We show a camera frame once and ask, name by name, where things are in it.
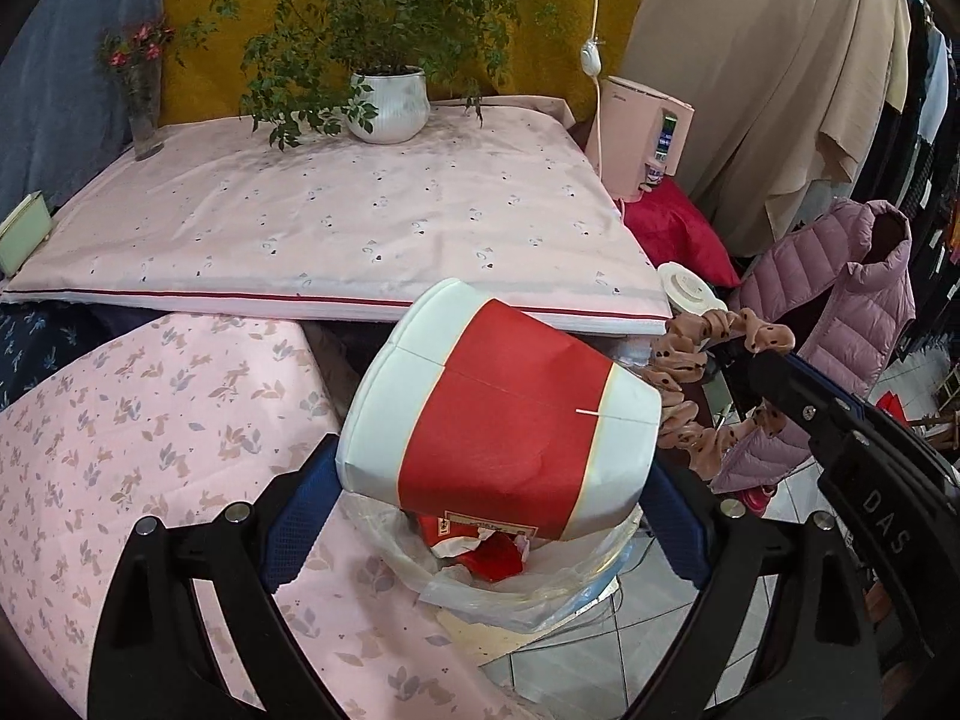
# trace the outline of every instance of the red pillow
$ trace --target red pillow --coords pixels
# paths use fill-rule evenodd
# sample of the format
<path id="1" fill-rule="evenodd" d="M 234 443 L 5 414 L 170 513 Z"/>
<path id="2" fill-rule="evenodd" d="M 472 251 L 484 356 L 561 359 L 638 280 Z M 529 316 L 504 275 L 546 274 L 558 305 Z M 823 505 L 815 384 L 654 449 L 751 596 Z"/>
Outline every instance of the red pillow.
<path id="1" fill-rule="evenodd" d="M 704 215 L 669 176 L 637 202 L 624 221 L 654 267 L 680 263 L 715 287 L 737 287 L 740 277 Z"/>

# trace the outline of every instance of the potted plant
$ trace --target potted plant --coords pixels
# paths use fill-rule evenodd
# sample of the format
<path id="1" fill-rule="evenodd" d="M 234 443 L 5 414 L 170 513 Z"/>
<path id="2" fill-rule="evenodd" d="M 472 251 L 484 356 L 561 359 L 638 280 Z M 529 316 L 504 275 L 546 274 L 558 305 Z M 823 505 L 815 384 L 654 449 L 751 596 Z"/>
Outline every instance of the potted plant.
<path id="1" fill-rule="evenodd" d="M 241 0 L 212 0 L 238 19 Z M 478 71 L 501 80 L 519 0 L 275 0 L 272 27 L 253 35 L 241 114 L 272 124 L 270 143 L 297 146 L 304 127 L 337 134 L 342 123 L 372 143 L 400 143 L 426 124 L 426 83 L 459 95 L 480 116 Z M 552 18 L 552 6 L 541 11 Z M 206 47 L 217 20 L 186 25 Z"/>
<path id="2" fill-rule="evenodd" d="M 163 148 L 157 138 L 160 57 L 174 34 L 175 30 L 161 18 L 127 28 L 120 34 L 107 34 L 100 45 L 102 64 L 120 81 L 137 160 L 153 156 Z"/>

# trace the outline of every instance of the quilted vest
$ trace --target quilted vest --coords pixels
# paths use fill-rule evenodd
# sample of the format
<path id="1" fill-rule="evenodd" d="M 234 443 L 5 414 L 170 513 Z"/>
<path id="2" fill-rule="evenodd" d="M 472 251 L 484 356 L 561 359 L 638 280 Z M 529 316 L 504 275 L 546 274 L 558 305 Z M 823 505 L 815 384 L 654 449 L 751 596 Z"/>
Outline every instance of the quilted vest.
<path id="1" fill-rule="evenodd" d="M 880 262 L 863 264 L 883 214 L 902 222 L 902 239 Z M 768 322 L 832 288 L 826 307 L 798 354 L 846 391 L 865 397 L 880 378 L 906 323 L 914 319 L 907 264 L 910 227 L 885 200 L 838 199 L 813 224 L 774 244 L 728 300 Z M 724 456 L 714 493 L 773 485 L 810 456 L 808 437 L 789 422 L 774 437 L 757 431 Z"/>

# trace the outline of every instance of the blue curtain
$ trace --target blue curtain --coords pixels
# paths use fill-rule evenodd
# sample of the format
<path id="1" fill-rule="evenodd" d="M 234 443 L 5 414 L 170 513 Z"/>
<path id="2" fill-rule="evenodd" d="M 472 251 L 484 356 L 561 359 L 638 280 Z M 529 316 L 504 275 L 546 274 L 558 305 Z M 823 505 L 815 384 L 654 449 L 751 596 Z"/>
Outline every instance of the blue curtain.
<path id="1" fill-rule="evenodd" d="M 40 0 L 0 64 L 0 220 L 29 191 L 59 208 L 130 141 L 100 68 L 104 32 L 160 15 L 161 0 Z"/>

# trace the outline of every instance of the transparent trash bag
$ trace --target transparent trash bag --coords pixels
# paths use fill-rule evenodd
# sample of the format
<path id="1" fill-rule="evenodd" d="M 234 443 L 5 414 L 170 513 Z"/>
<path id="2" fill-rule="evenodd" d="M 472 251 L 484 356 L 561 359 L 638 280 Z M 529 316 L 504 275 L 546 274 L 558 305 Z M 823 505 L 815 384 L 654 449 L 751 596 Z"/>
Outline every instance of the transparent trash bag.
<path id="1" fill-rule="evenodd" d="M 443 568 L 400 509 L 355 493 L 343 493 L 341 505 L 419 600 L 464 622 L 520 634 L 547 631 L 596 600 L 630 560 L 640 523 L 637 507 L 611 530 L 534 546 L 522 574 L 488 584 L 473 579 L 461 565 Z"/>

